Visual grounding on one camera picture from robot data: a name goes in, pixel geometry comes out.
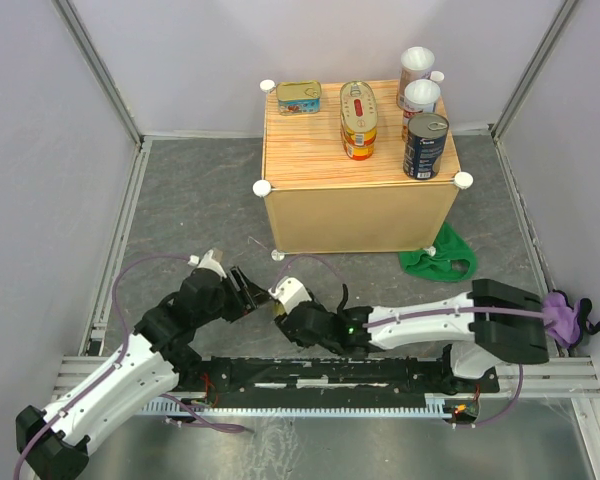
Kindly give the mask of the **dark blue round can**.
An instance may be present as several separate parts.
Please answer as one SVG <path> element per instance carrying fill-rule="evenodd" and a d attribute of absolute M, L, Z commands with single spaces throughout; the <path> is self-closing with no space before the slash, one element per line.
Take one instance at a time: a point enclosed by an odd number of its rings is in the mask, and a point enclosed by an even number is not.
<path fill-rule="evenodd" d="M 436 113 L 418 113 L 408 121 L 403 159 L 407 176 L 424 181 L 438 174 L 448 130 L 448 120 Z"/>

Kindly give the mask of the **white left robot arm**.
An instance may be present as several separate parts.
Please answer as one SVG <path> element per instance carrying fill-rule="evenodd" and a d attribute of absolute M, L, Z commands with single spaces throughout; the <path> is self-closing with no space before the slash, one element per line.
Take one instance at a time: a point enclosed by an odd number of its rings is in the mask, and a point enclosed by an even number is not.
<path fill-rule="evenodd" d="M 199 265 L 85 380 L 45 408 L 28 406 L 18 414 L 13 476 L 29 466 L 41 479 L 77 478 L 102 443 L 148 402 L 199 383 L 200 357 L 190 344 L 200 327 L 239 320 L 270 299 L 237 267 Z"/>

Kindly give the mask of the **oval red fish tin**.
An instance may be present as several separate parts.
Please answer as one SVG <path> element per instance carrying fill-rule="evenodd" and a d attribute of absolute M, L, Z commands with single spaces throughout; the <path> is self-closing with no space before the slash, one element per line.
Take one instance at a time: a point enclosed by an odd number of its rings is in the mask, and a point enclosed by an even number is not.
<path fill-rule="evenodd" d="M 350 81 L 340 89 L 341 130 L 345 140 L 356 146 L 372 144 L 377 134 L 378 110 L 371 86 Z"/>

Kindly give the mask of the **wooden cube cabinet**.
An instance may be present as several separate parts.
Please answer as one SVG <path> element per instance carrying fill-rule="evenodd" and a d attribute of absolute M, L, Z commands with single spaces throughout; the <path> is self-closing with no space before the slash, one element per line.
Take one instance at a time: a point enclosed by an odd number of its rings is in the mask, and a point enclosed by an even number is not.
<path fill-rule="evenodd" d="M 402 168 L 398 83 L 372 80 L 369 85 L 378 107 L 375 151 L 368 159 L 354 160 L 346 155 L 340 136 L 340 84 L 323 84 L 318 112 L 282 115 L 275 83 L 261 81 L 262 167 L 252 190 L 266 206 L 274 259 L 283 254 L 428 248 L 458 193 L 472 185 L 451 136 L 439 174 L 424 181 L 409 178 Z"/>

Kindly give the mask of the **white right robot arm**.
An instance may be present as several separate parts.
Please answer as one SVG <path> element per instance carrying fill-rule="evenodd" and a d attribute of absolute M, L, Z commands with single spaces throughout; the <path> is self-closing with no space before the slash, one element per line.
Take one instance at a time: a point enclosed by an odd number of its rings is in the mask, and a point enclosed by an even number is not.
<path fill-rule="evenodd" d="M 339 356 L 430 342 L 448 346 L 438 368 L 447 389 L 461 391 L 501 363 L 540 365 L 549 360 L 540 298 L 490 279 L 468 292 L 427 304 L 347 307 L 328 311 L 296 278 L 270 289 L 279 306 L 276 325 L 292 343 L 318 345 Z"/>

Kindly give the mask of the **gold oval fish tin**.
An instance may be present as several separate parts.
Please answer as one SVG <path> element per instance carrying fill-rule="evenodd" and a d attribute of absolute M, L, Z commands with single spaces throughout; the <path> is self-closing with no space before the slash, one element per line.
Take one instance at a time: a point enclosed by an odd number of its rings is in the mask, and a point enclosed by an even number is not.
<path fill-rule="evenodd" d="M 351 138 L 347 135 L 342 135 L 341 139 L 342 139 L 343 149 L 344 149 L 346 155 L 352 160 L 357 160 L 357 161 L 366 160 L 366 159 L 370 158 L 374 153 L 375 140 L 376 140 L 375 137 L 373 137 L 371 139 L 370 143 L 362 145 L 362 146 L 354 145 L 352 143 Z"/>

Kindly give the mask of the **gold rectangular meat tin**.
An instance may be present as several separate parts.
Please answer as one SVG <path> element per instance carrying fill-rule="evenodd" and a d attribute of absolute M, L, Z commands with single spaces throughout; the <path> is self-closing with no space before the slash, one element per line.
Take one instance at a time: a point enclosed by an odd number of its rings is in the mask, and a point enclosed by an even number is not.
<path fill-rule="evenodd" d="M 273 311 L 273 315 L 274 315 L 274 320 L 276 322 L 280 321 L 282 318 L 284 318 L 286 316 L 286 311 L 284 309 L 284 306 L 278 301 L 273 302 L 272 311 Z"/>

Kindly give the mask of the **blue rectangular luncheon meat tin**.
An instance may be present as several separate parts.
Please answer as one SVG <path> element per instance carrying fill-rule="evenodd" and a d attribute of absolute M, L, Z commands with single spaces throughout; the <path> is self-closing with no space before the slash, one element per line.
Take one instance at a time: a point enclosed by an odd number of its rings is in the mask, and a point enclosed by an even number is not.
<path fill-rule="evenodd" d="M 280 82 L 275 92 L 281 115 L 314 114 L 320 110 L 322 88 L 316 80 Z"/>

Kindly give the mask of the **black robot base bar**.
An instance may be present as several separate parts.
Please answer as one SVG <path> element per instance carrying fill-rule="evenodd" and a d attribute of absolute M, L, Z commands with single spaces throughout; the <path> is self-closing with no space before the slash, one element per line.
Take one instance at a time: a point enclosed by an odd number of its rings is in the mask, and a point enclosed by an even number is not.
<path fill-rule="evenodd" d="M 209 393 L 220 408 L 423 407 L 427 394 L 500 391 L 490 368 L 477 380 L 451 374 L 441 359 L 213 357 L 184 375 L 175 391 Z"/>

